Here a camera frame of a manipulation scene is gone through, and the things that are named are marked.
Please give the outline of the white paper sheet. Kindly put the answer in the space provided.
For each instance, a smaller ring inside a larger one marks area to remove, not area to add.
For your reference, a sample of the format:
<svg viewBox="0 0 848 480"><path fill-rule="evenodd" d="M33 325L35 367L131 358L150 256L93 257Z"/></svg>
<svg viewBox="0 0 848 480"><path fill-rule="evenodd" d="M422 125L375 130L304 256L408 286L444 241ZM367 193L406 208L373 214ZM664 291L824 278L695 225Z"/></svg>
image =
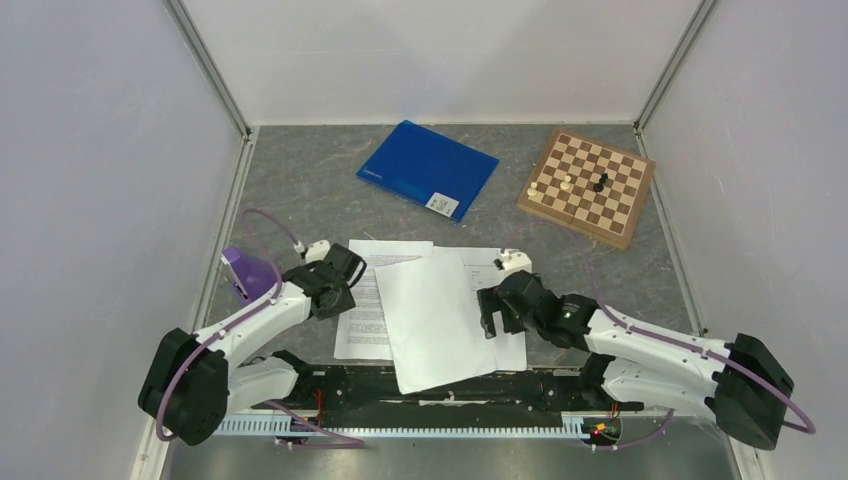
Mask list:
<svg viewBox="0 0 848 480"><path fill-rule="evenodd" d="M503 276L495 266L499 249L495 247L434 247L434 253L456 252L461 258L469 280L472 295L483 288L498 285ZM509 334L504 331L502 314L493 313L497 335L488 340L500 371L527 369L527 349L524 333Z"/></svg>
<svg viewBox="0 0 848 480"><path fill-rule="evenodd" d="M458 252L380 266L375 276L401 394L497 369Z"/></svg>

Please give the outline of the blue plastic folder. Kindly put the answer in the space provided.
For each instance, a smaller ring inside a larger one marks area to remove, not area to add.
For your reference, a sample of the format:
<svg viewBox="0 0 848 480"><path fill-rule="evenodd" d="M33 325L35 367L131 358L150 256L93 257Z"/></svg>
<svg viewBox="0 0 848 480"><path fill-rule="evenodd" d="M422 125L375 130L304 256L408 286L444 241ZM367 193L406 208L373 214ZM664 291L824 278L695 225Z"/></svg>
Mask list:
<svg viewBox="0 0 848 480"><path fill-rule="evenodd" d="M356 176L459 222L498 164L493 156L404 120Z"/></svg>

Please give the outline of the printed text paper sheet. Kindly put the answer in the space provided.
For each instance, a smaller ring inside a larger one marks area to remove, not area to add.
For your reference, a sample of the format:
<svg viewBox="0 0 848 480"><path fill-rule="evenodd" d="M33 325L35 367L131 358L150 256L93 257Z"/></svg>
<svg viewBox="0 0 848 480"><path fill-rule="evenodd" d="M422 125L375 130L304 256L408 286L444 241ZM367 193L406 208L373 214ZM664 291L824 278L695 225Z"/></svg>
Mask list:
<svg viewBox="0 0 848 480"><path fill-rule="evenodd" d="M348 248L367 263L351 289L356 306L338 318L333 357L336 360L391 361L388 332L377 286L375 268L428 257L432 241L349 241Z"/></svg>

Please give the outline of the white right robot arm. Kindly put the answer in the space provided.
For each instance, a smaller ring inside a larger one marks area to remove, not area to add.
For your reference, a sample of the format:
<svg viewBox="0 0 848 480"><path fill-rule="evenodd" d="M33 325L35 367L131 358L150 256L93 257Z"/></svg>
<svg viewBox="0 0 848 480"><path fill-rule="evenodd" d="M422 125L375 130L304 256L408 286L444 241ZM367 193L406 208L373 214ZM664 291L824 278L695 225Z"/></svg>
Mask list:
<svg viewBox="0 0 848 480"><path fill-rule="evenodd" d="M699 338L629 317L580 294L558 296L518 271L477 291L481 326L496 337L535 331L563 349L587 353L580 400L596 409L658 406L713 421L750 447L776 448L794 382L758 338Z"/></svg>

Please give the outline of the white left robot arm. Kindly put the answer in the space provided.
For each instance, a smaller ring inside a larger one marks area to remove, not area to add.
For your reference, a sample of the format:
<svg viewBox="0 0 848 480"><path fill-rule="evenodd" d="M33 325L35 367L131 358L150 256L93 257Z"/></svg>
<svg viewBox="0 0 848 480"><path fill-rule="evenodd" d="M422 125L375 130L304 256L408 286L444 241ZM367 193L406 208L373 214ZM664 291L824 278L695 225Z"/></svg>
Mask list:
<svg viewBox="0 0 848 480"><path fill-rule="evenodd" d="M242 308L193 333L175 328L161 339L138 396L159 440L195 446L230 414L267 401L281 400L291 408L311 401L311 365L286 351L262 360L250 357L309 319L353 309L352 289L367 263L326 240L295 242L294 249L300 264L282 272L268 260L226 248L221 261L234 276Z"/></svg>

